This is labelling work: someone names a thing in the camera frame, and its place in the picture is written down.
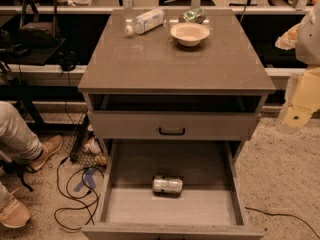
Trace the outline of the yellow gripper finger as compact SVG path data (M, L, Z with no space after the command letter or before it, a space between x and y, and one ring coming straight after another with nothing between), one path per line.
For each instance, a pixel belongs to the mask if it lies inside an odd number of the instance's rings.
M282 109L281 121L290 128L302 128L312 117L312 111L299 106Z

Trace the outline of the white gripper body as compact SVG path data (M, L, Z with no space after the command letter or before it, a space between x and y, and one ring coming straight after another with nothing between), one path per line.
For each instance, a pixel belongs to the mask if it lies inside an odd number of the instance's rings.
M288 82L286 102L294 109L316 112L320 109L320 68L308 67L302 74L293 73Z

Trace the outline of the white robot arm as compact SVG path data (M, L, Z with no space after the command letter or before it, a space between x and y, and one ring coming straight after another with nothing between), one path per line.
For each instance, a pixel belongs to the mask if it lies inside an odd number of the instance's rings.
M320 2L303 17L297 28L296 58L307 65L287 82L285 104L279 118L289 131L302 128L320 109Z

